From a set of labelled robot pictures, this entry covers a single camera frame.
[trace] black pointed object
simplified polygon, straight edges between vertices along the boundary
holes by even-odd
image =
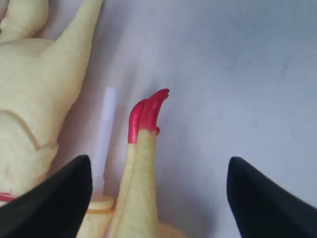
[[[317,210],[242,158],[229,162],[227,198],[242,238],[317,238]]]
[[[0,238],[76,238],[91,194],[89,157],[78,156],[0,208]]]

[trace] white surface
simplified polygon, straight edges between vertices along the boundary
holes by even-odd
[[[108,156],[117,100],[118,89],[116,87],[107,87],[98,125],[96,147],[94,154],[91,155],[93,193],[101,196],[105,188],[106,158]]]
[[[56,38],[80,2],[52,0],[45,35]],[[107,1],[54,169],[91,153],[103,90],[119,86],[106,168],[116,195],[129,112],[168,87],[158,121],[161,220],[189,238],[238,238],[225,193],[234,155],[317,206],[316,29],[313,0]]]

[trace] white backdrop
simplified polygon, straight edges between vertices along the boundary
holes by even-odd
[[[51,0],[56,38],[81,0]],[[107,85],[120,87],[106,192],[117,195],[132,107],[171,89],[158,120],[159,217],[189,238],[238,238],[226,200],[241,156],[317,206],[317,1],[109,0],[53,171],[92,155]]]

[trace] white plastic tube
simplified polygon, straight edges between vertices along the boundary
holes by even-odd
[[[118,90],[107,87],[104,97],[101,119],[98,126],[95,153],[92,158],[93,193],[103,194],[106,158],[110,144],[114,115],[117,106]]]

